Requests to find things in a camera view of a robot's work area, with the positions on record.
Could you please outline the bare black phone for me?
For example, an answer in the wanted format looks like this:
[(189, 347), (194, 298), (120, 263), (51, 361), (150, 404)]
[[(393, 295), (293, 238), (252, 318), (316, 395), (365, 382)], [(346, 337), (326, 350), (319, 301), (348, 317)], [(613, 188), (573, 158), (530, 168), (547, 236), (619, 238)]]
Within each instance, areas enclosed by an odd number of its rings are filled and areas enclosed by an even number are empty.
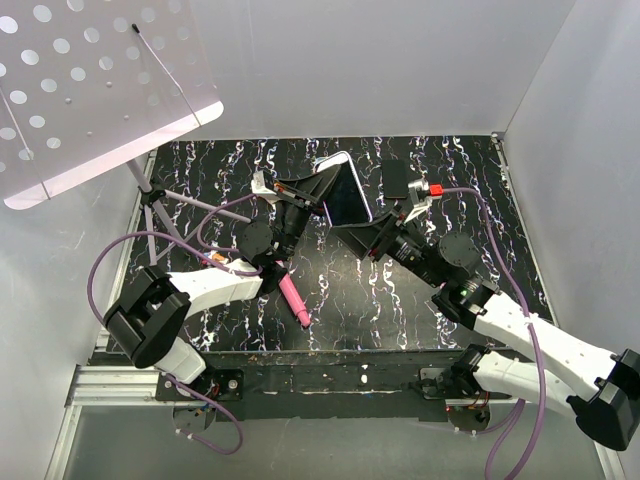
[(404, 161), (394, 159), (381, 161), (381, 180), (385, 199), (403, 200), (409, 196), (407, 171)]

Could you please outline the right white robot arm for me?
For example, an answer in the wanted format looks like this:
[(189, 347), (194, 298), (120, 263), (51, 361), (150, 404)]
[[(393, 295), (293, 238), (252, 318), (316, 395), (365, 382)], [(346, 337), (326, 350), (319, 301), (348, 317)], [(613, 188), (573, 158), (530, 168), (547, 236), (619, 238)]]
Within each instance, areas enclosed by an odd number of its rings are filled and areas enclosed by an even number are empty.
[(388, 255), (436, 288), (432, 301), (450, 321), (491, 337), (530, 360), (516, 366), (497, 353), (455, 366), (454, 389), (464, 397), (481, 391), (517, 396), (574, 415), (595, 442), (624, 451), (639, 427), (639, 355), (615, 354), (586, 343), (527, 313), (479, 272), (481, 257), (471, 238), (448, 233), (430, 244), (412, 223), (393, 215), (364, 224), (337, 226), (334, 234), (359, 258)]

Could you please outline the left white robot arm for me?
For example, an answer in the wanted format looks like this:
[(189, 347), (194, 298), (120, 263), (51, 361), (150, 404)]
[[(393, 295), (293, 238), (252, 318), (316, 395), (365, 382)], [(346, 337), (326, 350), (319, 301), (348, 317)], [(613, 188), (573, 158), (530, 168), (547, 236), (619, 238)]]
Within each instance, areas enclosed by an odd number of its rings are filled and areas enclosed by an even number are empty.
[(166, 273), (149, 266), (98, 320), (136, 368), (155, 367), (175, 378), (188, 398), (205, 398), (213, 377), (202, 356), (180, 338), (184, 321), (198, 312), (278, 288), (310, 216), (320, 213), (340, 170), (334, 165), (300, 179), (255, 173), (252, 194), (275, 206), (276, 217), (272, 224), (252, 221), (245, 227), (233, 250), (238, 259), (222, 264), (175, 239), (175, 245), (204, 261), (206, 268)]

